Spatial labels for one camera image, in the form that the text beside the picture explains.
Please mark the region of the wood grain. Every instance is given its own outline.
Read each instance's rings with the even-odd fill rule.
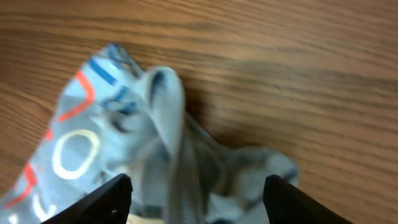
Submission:
[[[281,150],[301,189],[355,223],[398,223],[398,2],[0,2],[0,192],[79,65],[118,42],[180,74],[219,141]]]

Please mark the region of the white letter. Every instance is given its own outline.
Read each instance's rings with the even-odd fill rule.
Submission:
[[[90,147],[90,153],[88,154],[87,159],[82,163],[82,165],[75,171],[69,171],[66,170],[62,167],[61,165],[61,152],[63,149],[63,145],[65,142],[74,136],[85,136],[90,140],[91,147]],[[98,153],[98,148],[100,147],[100,139],[92,131],[85,130],[85,129],[79,129],[79,130],[74,130],[69,133],[64,134],[60,139],[58,139],[57,143],[55,144],[55,149],[54,149],[54,155],[52,158],[52,168],[54,172],[60,176],[61,178],[67,179],[67,180],[74,180],[82,176],[88,169],[88,167],[91,165],[91,163],[94,161],[95,156]]]
[[[10,222],[10,224],[18,224],[18,216],[17,214],[13,213],[10,216],[8,216],[8,221]]]
[[[54,214],[55,211],[57,210],[57,207],[55,205],[50,205],[49,211],[47,214],[43,211],[42,206],[40,205],[40,199],[38,194],[33,195],[33,211],[37,215],[37,217],[40,219],[40,222],[44,222],[51,218]]]

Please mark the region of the gray fabric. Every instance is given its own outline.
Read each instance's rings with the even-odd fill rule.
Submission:
[[[297,166],[280,152],[254,146],[232,150],[216,142],[184,111],[182,84],[171,68],[144,72],[111,44],[80,71],[58,99],[50,137],[29,162],[37,183],[23,201],[4,208],[24,191],[26,169],[0,202],[1,223],[39,223],[122,172],[133,184],[131,213],[170,224],[265,223],[266,177],[277,174],[298,184]],[[90,97],[82,111],[61,121]],[[65,140],[70,133],[74,137]],[[62,139],[64,173],[54,165]],[[68,173],[84,161],[89,166],[83,174]],[[33,194],[45,215],[32,208]],[[51,206],[55,211],[46,212]]]

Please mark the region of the fabric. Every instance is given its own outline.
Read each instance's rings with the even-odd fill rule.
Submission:
[[[137,215],[129,215],[127,218],[127,224],[164,224],[164,222],[158,218],[141,218]]]
[[[0,223],[40,223],[122,172],[134,189],[131,215],[173,224],[265,223],[266,177],[297,185],[297,166],[266,147],[217,143],[184,107],[174,70],[145,72],[108,45],[61,92],[47,134],[0,201]]]

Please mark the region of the black object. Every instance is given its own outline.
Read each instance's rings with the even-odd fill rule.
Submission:
[[[43,224],[126,224],[131,192],[130,178],[119,174]],[[277,175],[267,177],[263,202],[270,224],[351,223]]]
[[[130,177],[119,174],[43,224],[126,224],[131,192]]]
[[[267,177],[262,201],[269,223],[349,224],[277,175]]]

